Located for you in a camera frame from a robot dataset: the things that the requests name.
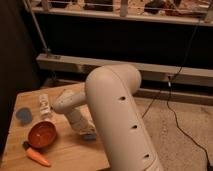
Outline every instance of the cable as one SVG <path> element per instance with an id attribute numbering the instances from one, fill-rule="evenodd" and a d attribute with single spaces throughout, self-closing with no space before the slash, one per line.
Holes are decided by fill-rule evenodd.
<path id="1" fill-rule="evenodd" d="M 182 71 L 182 69 L 183 69 L 183 67 L 184 67 L 184 65 L 185 65 L 185 63 L 186 63 L 186 61 L 187 61 L 187 59 L 188 59 L 188 57 L 189 57 L 189 52 L 190 52 L 190 50 L 191 50 L 192 43 L 193 43 L 194 37 L 195 37 L 196 32 L 197 32 L 197 28 L 198 28 L 198 26 L 200 25 L 200 21 L 201 21 L 201 19 L 199 18 L 198 24 L 195 25 L 194 30 L 193 30 L 193 32 L 192 32 L 192 34 L 191 34 L 190 39 L 189 39 L 189 43 L 188 43 L 188 46 L 187 46 L 187 48 L 186 48 L 186 52 L 185 52 L 185 55 L 184 55 L 183 62 L 182 62 L 182 64 L 181 64 L 179 70 L 177 71 L 177 73 L 175 73 L 174 76 L 171 77 L 170 83 L 172 83 L 172 82 L 177 78 L 177 76 L 180 74 L 180 72 Z"/>
<path id="2" fill-rule="evenodd" d="M 160 96 L 162 89 L 160 89 L 158 91 L 158 93 L 154 96 L 154 98 L 152 99 L 152 101 L 150 102 L 149 106 L 146 108 L 145 112 L 142 114 L 142 118 L 145 117 L 145 115 L 148 113 L 149 109 L 151 108 L 152 104 L 154 103 L 154 101 Z"/>
<path id="3" fill-rule="evenodd" d="M 172 87 L 170 87 L 170 89 L 169 89 L 169 97 L 168 97 L 168 99 L 167 99 L 167 101 L 166 101 L 166 105 L 167 105 L 168 109 L 169 109 L 170 111 L 172 111 L 173 114 L 174 114 L 175 123 L 176 123 L 177 128 L 178 128 L 188 139 L 190 139 L 197 147 L 201 148 L 201 149 L 205 152 L 206 160 L 207 160 L 207 171 L 213 171 L 213 167 L 212 167 L 211 164 L 210 164 L 209 156 L 208 156 L 207 150 L 206 150 L 203 146 L 201 146 L 200 144 L 198 144 L 189 134 L 187 134 L 187 133 L 180 127 L 180 125 L 179 125 L 179 123 L 178 123 L 177 113 L 176 113 L 175 110 L 172 109 L 171 106 L 169 105 L 169 101 L 171 100 L 171 97 L 172 97 Z"/>

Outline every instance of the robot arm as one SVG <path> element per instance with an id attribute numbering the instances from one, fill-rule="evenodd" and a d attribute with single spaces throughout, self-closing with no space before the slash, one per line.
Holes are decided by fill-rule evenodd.
<path id="1" fill-rule="evenodd" d="M 131 65 L 103 66 L 86 80 L 88 108 L 113 171 L 163 170 L 132 97 L 140 83 Z"/>
<path id="2" fill-rule="evenodd" d="M 84 104 L 86 104 L 84 91 L 74 93 L 71 90 L 65 90 L 52 104 L 52 108 L 56 113 L 64 114 L 72 129 L 80 135 L 85 135 L 85 139 L 95 139 L 94 124 L 83 115 L 79 108 Z"/>

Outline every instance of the floor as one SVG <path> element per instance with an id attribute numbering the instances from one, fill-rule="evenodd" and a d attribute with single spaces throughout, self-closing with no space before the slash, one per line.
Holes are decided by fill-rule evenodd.
<path id="1" fill-rule="evenodd" d="M 42 88 L 72 84 L 67 80 L 52 82 L 47 80 Z M 141 117 L 153 141 L 165 171 L 205 171 L 206 156 L 178 128 L 174 113 L 168 108 L 165 93 L 157 98 L 135 97 Z M 207 152 L 213 165 L 213 97 L 205 104 L 203 95 L 191 95 L 188 102 L 170 101 L 169 106 L 176 112 L 179 126 Z"/>

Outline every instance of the metal rack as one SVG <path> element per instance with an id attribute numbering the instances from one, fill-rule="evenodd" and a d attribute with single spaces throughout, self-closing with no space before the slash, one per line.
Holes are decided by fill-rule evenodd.
<path id="1" fill-rule="evenodd" d="M 124 61 L 114 60 L 103 60 L 103 59 L 88 59 L 77 56 L 63 56 L 53 55 L 51 50 L 43 37 L 42 31 L 37 22 L 36 13 L 48 14 L 48 15 L 66 15 L 66 16 L 84 16 L 94 18 L 110 18 L 115 20 L 134 20 L 134 21 L 151 21 L 160 23 L 178 23 L 188 25 L 200 25 L 205 27 L 213 26 L 213 1 L 208 7 L 208 10 L 204 12 L 202 18 L 194 17 L 178 17 L 178 16 L 162 16 L 162 15 L 133 15 L 130 14 L 128 1 L 121 0 L 120 5 L 117 7 L 119 10 L 112 12 L 106 11 L 93 11 L 93 10 L 69 10 L 67 8 L 53 8 L 51 3 L 60 1 L 48 1 L 48 0 L 23 0 L 26 9 L 31 13 L 35 26 L 39 33 L 41 42 L 43 44 L 44 53 L 40 54 L 37 58 L 38 64 L 42 69 L 66 71 L 66 72 L 80 72 L 89 73 L 92 69 L 106 65 L 124 63 Z M 157 64 L 146 64 L 131 62 L 139 70 L 143 72 L 143 79 L 164 81 L 168 82 L 168 76 L 175 75 L 179 72 L 180 67 L 157 65 Z M 175 80 L 176 83 L 190 84 L 190 85 L 201 85 L 213 87 L 213 70 L 211 69 L 198 69 L 198 68 L 181 68 L 178 78 Z"/>

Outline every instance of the orange bowl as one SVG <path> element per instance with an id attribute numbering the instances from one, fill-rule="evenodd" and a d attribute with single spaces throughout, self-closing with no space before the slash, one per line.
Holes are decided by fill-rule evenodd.
<path id="1" fill-rule="evenodd" d="M 31 128 L 28 134 L 28 142 L 34 148 L 46 147 L 52 144 L 55 138 L 55 125 L 48 121 L 37 123 Z"/>

